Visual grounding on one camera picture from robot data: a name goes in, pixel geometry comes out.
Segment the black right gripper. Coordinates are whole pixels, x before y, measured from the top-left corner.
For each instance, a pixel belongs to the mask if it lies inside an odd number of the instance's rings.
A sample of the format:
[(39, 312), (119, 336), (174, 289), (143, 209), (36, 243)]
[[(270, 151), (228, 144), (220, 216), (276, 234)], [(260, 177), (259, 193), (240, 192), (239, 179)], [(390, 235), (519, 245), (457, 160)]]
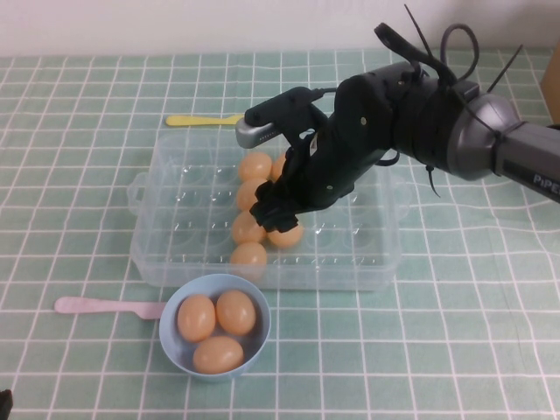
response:
[[(291, 186), (297, 212), (332, 206), (349, 194), (354, 184), (391, 148), (394, 104), (388, 98), (388, 80), (381, 73), (362, 73), (344, 80), (334, 97), (333, 113), (317, 136), (317, 149), (291, 146), (279, 182)], [(255, 190), (249, 209), (267, 233), (289, 232), (298, 225), (295, 202), (271, 180)]]

